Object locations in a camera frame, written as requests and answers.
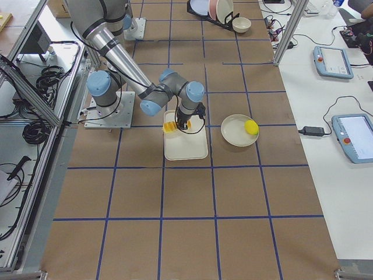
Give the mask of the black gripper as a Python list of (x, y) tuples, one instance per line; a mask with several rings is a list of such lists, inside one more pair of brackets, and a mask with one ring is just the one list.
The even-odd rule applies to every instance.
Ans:
[(188, 116), (178, 116), (176, 119), (176, 125), (179, 130), (190, 129), (190, 121)]

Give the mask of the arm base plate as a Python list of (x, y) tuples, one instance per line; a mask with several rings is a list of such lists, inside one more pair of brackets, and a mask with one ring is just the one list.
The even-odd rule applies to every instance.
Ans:
[(117, 99), (110, 106), (102, 107), (96, 104), (96, 98), (92, 97), (91, 106), (95, 107), (87, 112), (86, 129), (129, 129), (132, 124), (135, 92), (117, 91)]
[(124, 19), (124, 38), (126, 40), (143, 40), (145, 35), (146, 18), (126, 17)]

